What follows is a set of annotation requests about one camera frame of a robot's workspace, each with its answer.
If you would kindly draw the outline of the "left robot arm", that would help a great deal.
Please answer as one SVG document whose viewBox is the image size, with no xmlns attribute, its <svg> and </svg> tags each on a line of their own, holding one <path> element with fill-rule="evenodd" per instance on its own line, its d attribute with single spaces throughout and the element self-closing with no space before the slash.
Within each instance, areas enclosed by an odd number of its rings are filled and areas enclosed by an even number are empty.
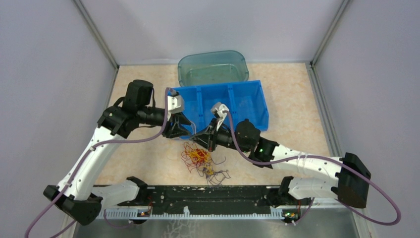
<svg viewBox="0 0 420 238">
<path fill-rule="evenodd" d="M 89 144 L 73 168 L 57 185 L 47 186 L 44 196 L 83 226 L 115 205 L 149 203 L 148 186 L 136 177 L 103 187 L 96 187 L 95 182 L 116 149 L 130 143 L 128 136 L 134 130 L 158 126 L 158 136 L 189 135 L 186 126 L 190 121 L 184 115 L 184 109 L 184 99 L 174 89 L 166 89 L 164 108 L 158 108 L 152 83 L 145 80 L 130 82 L 125 96 L 101 115 Z"/>
</svg>

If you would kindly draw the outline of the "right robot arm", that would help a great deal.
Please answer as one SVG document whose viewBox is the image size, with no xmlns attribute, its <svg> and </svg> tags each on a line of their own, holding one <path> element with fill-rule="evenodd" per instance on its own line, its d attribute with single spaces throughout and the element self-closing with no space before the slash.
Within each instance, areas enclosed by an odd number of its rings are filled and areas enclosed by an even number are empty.
<svg viewBox="0 0 420 238">
<path fill-rule="evenodd" d="M 284 204 L 303 198 L 333 198 L 350 207 L 366 208 L 371 173 L 357 155 L 323 157 L 293 150 L 261 137 L 260 130 L 248 119 L 238 123 L 234 131 L 217 124 L 212 119 L 208 127 L 193 135 L 192 141 L 210 152 L 218 145 L 241 150 L 258 167 L 304 175 L 283 180 L 285 187 L 279 190 L 279 199 Z"/>
</svg>

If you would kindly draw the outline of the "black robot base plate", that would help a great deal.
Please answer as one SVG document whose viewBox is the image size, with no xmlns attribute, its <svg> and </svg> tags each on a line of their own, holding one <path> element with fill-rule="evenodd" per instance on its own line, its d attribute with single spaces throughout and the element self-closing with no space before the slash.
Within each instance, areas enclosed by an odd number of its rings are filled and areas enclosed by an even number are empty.
<svg viewBox="0 0 420 238">
<path fill-rule="evenodd" d="M 309 205 L 297 200 L 278 185 L 149 186 L 132 201 L 120 206 L 151 207 L 153 215 L 177 215 L 188 207 L 191 215 L 269 214 L 280 206 Z"/>
</svg>

